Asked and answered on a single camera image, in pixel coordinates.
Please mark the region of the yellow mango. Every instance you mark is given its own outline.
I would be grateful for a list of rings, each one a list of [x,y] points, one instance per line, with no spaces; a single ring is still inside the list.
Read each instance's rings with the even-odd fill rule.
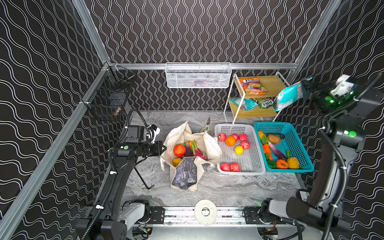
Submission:
[[[183,160],[182,158],[173,159],[172,161],[173,166],[176,168],[182,162],[182,160]]]

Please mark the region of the red tomato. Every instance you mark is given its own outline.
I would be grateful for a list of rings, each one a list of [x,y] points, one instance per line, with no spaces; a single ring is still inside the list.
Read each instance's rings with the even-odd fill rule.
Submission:
[[[173,149],[173,153],[177,158],[183,158],[186,151],[186,147],[183,144],[175,145]]]

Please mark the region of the green pink snack bag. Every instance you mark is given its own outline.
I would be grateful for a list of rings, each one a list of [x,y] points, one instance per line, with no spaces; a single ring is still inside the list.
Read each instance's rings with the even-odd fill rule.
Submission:
[[[303,97],[302,83],[297,82],[290,87],[284,88],[277,96],[274,109],[279,112],[292,105]]]

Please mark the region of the purple eggplant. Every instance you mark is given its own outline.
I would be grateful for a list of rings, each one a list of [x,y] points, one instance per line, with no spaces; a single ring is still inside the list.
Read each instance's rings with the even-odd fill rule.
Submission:
[[[191,146],[189,145],[189,143],[185,144],[185,148],[186,148],[186,153],[185,153],[184,157],[192,157],[193,156],[193,151],[192,151]]]

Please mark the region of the cream canvas grocery bag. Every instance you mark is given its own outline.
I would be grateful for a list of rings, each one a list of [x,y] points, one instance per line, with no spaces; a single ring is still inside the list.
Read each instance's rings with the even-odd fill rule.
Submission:
[[[207,161],[200,157],[183,157],[182,162],[175,168],[172,164],[173,159],[177,158],[173,149],[175,145],[185,146],[189,141],[196,141],[200,151],[207,156]],[[178,190],[197,191],[198,182],[205,173],[207,165],[218,164],[223,156],[218,141],[208,133],[193,134],[188,122],[170,131],[167,135],[164,146],[167,150],[161,155],[161,168],[170,166],[170,187]]]

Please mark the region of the pink dragon fruit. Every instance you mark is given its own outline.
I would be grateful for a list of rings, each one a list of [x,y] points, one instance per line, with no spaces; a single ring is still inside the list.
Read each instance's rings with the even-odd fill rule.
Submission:
[[[193,156],[200,157],[200,158],[202,158],[203,160],[206,160],[206,161],[208,160],[206,154],[199,150],[196,141],[192,142],[191,149],[192,149],[192,152],[193,152]]]

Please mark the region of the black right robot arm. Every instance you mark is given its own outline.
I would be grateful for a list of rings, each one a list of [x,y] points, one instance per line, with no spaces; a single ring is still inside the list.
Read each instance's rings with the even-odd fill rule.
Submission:
[[[322,156],[317,179],[307,200],[266,199],[260,217],[267,222],[280,219],[296,226],[299,239],[303,237],[301,224],[322,231],[323,239],[333,229],[349,229],[350,224],[343,219],[345,190],[352,166],[365,145],[362,124],[384,98],[383,91],[375,88],[383,81],[382,73],[366,81],[347,75],[333,84],[301,81],[304,101],[321,115],[318,132],[322,137]]]

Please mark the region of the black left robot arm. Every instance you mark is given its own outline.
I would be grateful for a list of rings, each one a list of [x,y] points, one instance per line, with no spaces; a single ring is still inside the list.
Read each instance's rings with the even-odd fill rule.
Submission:
[[[162,141],[123,143],[108,152],[111,169],[99,199],[88,217],[81,218],[76,231],[81,240],[125,240],[127,220],[119,220],[120,202],[128,178],[139,157],[161,156],[167,149]]]

